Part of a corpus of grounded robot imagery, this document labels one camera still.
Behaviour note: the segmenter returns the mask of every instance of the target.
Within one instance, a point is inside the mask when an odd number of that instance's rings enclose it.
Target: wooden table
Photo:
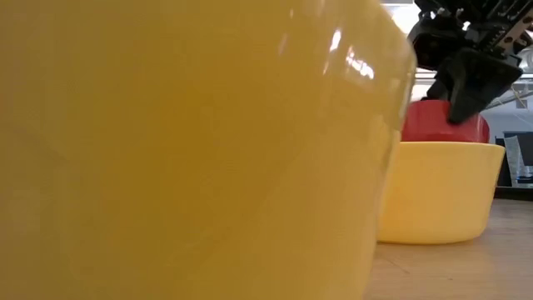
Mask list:
[[[470,242],[379,244],[366,299],[533,299],[533,202],[496,200]]]

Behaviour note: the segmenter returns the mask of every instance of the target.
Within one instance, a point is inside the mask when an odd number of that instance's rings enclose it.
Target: wire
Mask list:
[[[524,107],[528,110],[528,112],[530,112],[529,108],[527,107],[527,104],[524,104],[524,100],[522,100],[522,97],[520,96],[520,94],[515,90],[514,87],[511,87],[511,90],[513,91],[513,93],[515,94],[515,97],[518,99],[518,101],[520,101],[522,103],[522,105],[524,105]],[[497,98],[496,101],[501,104],[501,105],[504,105],[504,103],[499,99]],[[516,118],[518,118],[519,120],[521,120],[522,122],[526,123],[527,125],[531,126],[531,128],[533,128],[533,122],[529,122],[527,120],[525,120],[524,118],[520,117],[518,114],[516,113],[512,113]]]

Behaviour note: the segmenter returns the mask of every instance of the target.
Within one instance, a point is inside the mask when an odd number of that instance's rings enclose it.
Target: robotic arm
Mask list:
[[[418,67],[436,71],[427,98],[451,102],[448,120],[462,123],[522,75],[517,54],[533,40],[533,1],[415,0],[409,33]]]

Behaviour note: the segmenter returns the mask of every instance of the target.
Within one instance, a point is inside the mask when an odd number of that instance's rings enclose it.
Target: red object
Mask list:
[[[450,102],[425,100],[407,108],[401,140],[404,142],[489,142],[489,125],[480,115],[455,125],[447,121]]]

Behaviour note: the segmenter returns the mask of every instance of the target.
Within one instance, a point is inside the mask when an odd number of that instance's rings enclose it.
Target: yellow cup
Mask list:
[[[378,1],[0,13],[0,299],[359,298],[415,69]]]
[[[454,243],[485,230],[505,149],[473,142],[401,142],[378,239]]]

